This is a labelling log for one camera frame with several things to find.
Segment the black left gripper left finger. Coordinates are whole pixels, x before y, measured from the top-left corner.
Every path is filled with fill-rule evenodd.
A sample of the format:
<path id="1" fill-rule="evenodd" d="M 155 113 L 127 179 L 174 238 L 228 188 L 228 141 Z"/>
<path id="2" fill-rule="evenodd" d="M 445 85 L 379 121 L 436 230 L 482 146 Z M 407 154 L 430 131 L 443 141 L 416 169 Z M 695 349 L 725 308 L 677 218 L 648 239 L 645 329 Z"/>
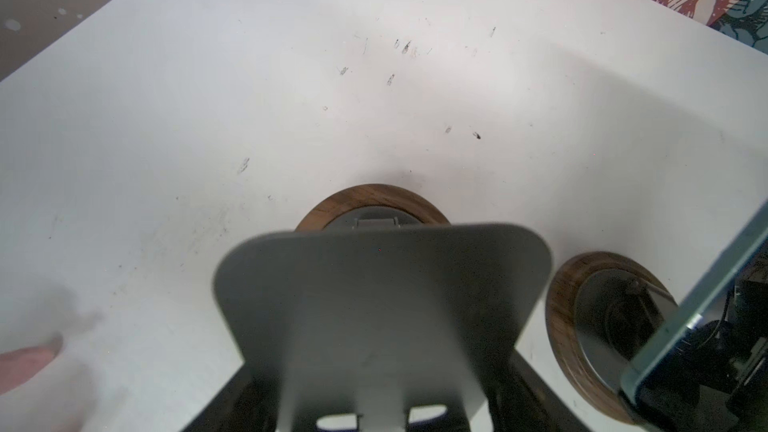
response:
<path id="1" fill-rule="evenodd" d="M 203 410 L 183 428 L 194 431 L 276 430 L 276 383 L 241 366 Z"/>

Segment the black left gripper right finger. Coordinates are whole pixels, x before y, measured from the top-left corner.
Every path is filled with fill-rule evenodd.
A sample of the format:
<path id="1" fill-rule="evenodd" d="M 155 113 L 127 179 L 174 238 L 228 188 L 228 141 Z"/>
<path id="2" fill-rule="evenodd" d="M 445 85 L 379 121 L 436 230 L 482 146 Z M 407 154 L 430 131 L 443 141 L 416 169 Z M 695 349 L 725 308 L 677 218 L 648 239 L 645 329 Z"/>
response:
<path id="1" fill-rule="evenodd" d="M 485 394 L 494 431 L 589 431 L 516 350 L 493 371 Z"/>

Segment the black phone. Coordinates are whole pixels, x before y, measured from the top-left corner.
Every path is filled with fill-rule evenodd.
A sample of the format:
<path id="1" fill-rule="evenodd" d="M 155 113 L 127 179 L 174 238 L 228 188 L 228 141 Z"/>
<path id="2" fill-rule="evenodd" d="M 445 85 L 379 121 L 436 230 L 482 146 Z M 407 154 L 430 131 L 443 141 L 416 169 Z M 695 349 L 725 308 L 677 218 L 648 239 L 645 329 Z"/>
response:
<path id="1" fill-rule="evenodd" d="M 630 361 L 620 399 L 647 431 L 767 428 L 767 209 Z"/>

